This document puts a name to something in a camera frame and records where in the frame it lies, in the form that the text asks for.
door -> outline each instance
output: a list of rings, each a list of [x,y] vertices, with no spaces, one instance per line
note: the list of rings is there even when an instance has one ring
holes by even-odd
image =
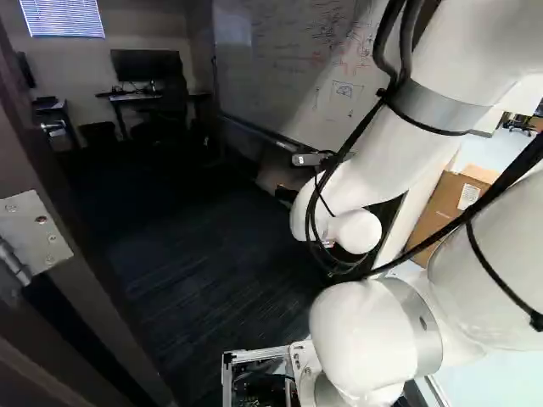
[[[0,25],[0,199],[28,191],[37,193],[73,256],[57,265],[52,259],[50,269],[25,288],[22,295],[34,306],[24,298],[15,306],[0,300],[0,338],[94,405],[171,404],[169,388],[126,322],[130,316],[116,295],[113,273],[88,242],[67,182],[33,121],[26,84]],[[0,216],[6,210],[0,208]],[[46,298],[36,295],[37,284],[48,290]],[[65,335],[52,327],[55,316],[62,323],[51,310],[55,304],[81,317],[80,331]],[[74,348],[89,343],[86,352]]]

black cable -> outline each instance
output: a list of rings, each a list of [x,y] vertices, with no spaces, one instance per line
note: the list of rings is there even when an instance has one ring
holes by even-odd
[[[406,251],[400,257],[390,261],[386,265],[371,270],[364,277],[375,276],[386,270],[392,269],[419,254],[425,248],[438,242],[443,237],[454,231],[458,226],[470,221],[478,212],[486,208],[497,197],[502,195],[516,180],[528,172],[534,165],[543,159],[543,137],[536,137],[526,148],[510,163],[498,179],[490,186],[488,191],[475,203],[468,206],[466,210],[451,221],[449,224],[439,229],[431,236],[424,239],[414,248]]]
[[[473,225],[470,220],[466,222],[466,233],[467,233],[467,239],[469,241],[469,244],[472,247],[473,252],[475,253],[475,257],[477,257],[477,260],[481,264],[481,266],[484,268],[484,270],[488,273],[490,278],[494,280],[494,282],[498,285],[499,288],[526,314],[530,316],[530,325],[535,328],[536,331],[542,332],[543,326],[541,325],[541,322],[543,322],[543,315],[537,312],[535,309],[530,307],[528,304],[524,302],[523,299],[521,299],[508,285],[506,282],[504,282],[501,277],[498,275],[498,273],[495,272],[495,270],[492,268],[488,260],[485,258],[483,252],[481,251],[481,248],[479,247],[479,244],[477,243],[477,239],[475,238],[475,235],[473,234]]]
[[[400,25],[400,60],[401,70],[398,85],[403,85],[411,78],[412,55],[413,55],[413,37],[415,34],[415,25],[417,24],[418,14],[424,4],[424,0],[406,0],[406,7],[401,16]]]
[[[321,199],[322,204],[324,205],[324,207],[326,208],[326,210],[328,211],[328,213],[330,214],[330,216],[332,216],[333,218],[335,218],[336,215],[333,214],[332,210],[330,209],[330,207],[328,206],[328,204],[326,203],[326,201],[324,200],[324,198],[323,198],[322,195],[321,195],[321,190],[319,189],[319,186],[318,186],[317,181],[316,181],[318,175],[319,175],[319,173],[318,173],[318,171],[317,171],[316,168],[315,168],[315,176],[313,177],[313,179],[315,180],[315,190],[316,190],[316,193],[318,193],[319,198]]]
[[[398,80],[398,72],[396,72],[395,67],[384,57],[384,49],[386,48],[387,41],[390,37],[390,32],[392,31],[405,2],[406,0],[390,0],[388,2],[383,13],[383,18],[377,28],[375,42],[373,43],[373,61],[380,70],[386,72],[390,76],[391,83],[396,83]]]
[[[400,14],[400,11],[405,2],[406,0],[390,0],[389,1],[383,13],[383,18],[381,19],[381,22],[379,23],[378,32],[377,32],[376,39],[373,45],[372,55],[373,55],[376,65],[379,67],[379,69],[385,71],[390,76],[388,91],[383,96],[389,96],[391,93],[395,92],[397,89],[396,82],[398,79],[398,73],[392,67],[392,65],[386,61],[384,57],[384,49],[389,39],[390,32],[392,31],[395,21],[398,19],[398,15]],[[413,8],[416,5],[417,3],[412,3],[411,7]],[[414,13],[411,11],[409,15],[411,16],[412,19],[416,20],[418,13]],[[405,25],[407,28],[409,28],[411,26],[411,22],[406,21]],[[408,38],[407,40],[404,39],[403,42],[408,41],[410,44],[412,44],[412,31],[404,29],[403,34],[400,33],[400,42],[402,42],[401,35],[411,36],[411,38]],[[410,59],[408,59],[405,62],[402,61],[402,68],[406,67],[406,65],[409,65],[410,63],[411,63]],[[349,138],[345,141],[341,149],[335,155],[334,160],[332,161],[332,165],[324,171],[321,179],[316,184],[316,187],[313,190],[313,193],[311,194],[311,198],[308,203],[307,210],[305,212],[305,239],[308,243],[310,243],[309,247],[310,247],[311,254],[316,259],[317,263],[325,271],[331,272],[330,266],[327,265],[326,261],[331,262],[333,264],[333,267],[335,266],[335,269],[334,269],[335,272],[333,272],[333,274],[344,274],[346,272],[351,272],[358,265],[360,265],[362,261],[364,261],[367,255],[362,256],[360,259],[358,259],[355,262],[348,262],[348,261],[343,261],[341,259],[337,259],[335,256],[330,254],[327,248],[324,247],[324,244],[322,243],[319,237],[318,230],[316,228],[316,219],[315,219],[316,205],[318,203],[318,199],[322,197],[323,188],[326,186],[327,182],[332,177],[332,174],[334,173],[334,171],[343,162],[346,154],[353,148],[353,146],[355,145],[356,141],[360,138],[363,131],[369,126],[369,124],[372,122],[375,115],[384,105],[385,105],[385,99],[381,97],[377,101],[377,103],[373,106],[372,110],[370,110],[367,113],[367,115],[362,119],[362,121],[358,124],[355,130],[350,134]],[[313,235],[315,236],[315,242],[316,242],[317,248],[315,248],[313,243],[311,243],[310,227],[311,227],[311,231],[313,232]],[[323,260],[321,258],[321,254],[324,255],[326,260]]]
[[[305,212],[305,239],[307,242],[311,242],[311,235],[310,235],[310,226],[311,230],[313,231],[313,234],[316,238],[316,245],[321,249],[321,253],[324,253],[325,257],[328,261],[333,262],[336,265],[342,265],[345,267],[353,268],[358,266],[364,259],[365,256],[362,257],[362,259],[356,261],[356,262],[348,262],[343,261],[341,259],[337,259],[335,256],[330,254],[327,249],[324,247],[321,239],[319,238],[319,234],[317,232],[316,228],[316,222],[315,222],[315,210],[316,210],[316,203],[318,202],[319,198],[319,192],[322,191],[334,171],[339,167],[341,164],[344,156],[352,149],[352,147],[355,145],[356,141],[360,137],[360,135],[364,132],[364,130],[369,126],[369,124],[372,122],[373,117],[377,114],[377,112],[383,107],[384,100],[380,98],[377,103],[373,106],[372,110],[370,110],[364,119],[358,124],[358,126],[355,128],[355,130],[350,134],[349,138],[345,141],[341,149],[338,151],[337,155],[335,156],[335,160],[332,161],[332,165],[324,171],[322,174],[321,179],[317,183],[317,187],[313,190],[313,193],[311,194],[311,198],[309,200],[307,210]],[[322,261],[319,257],[319,253],[315,250],[312,244],[310,244],[310,251],[317,260],[317,263],[325,270],[329,271],[330,266],[327,265],[324,261]]]
[[[132,87],[136,90],[136,92],[139,92],[139,93],[143,92],[143,89],[140,89],[139,87],[137,87],[134,82],[129,81],[128,83],[130,83],[132,85]]]

floor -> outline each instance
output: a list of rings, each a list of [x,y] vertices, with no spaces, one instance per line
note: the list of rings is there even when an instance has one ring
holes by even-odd
[[[490,138],[467,134],[452,170],[461,172],[467,164],[475,164],[501,173],[532,140],[525,131],[510,132],[501,127]]]
[[[64,163],[183,406],[220,405],[224,351],[305,338],[323,287],[288,210],[231,166],[204,162],[157,148]]]

silver band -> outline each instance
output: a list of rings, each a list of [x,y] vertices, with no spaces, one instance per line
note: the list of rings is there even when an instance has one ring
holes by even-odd
[[[443,361],[438,323],[424,299],[413,287],[397,278],[379,280],[398,299],[411,322],[417,348],[417,376],[435,373]]]
[[[491,106],[459,102],[408,80],[390,99],[391,108],[423,125],[443,131],[470,130]]]

computer monitor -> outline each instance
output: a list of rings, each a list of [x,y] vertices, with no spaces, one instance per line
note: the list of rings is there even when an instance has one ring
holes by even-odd
[[[119,82],[160,81],[182,76],[179,51],[112,49],[111,60]]]

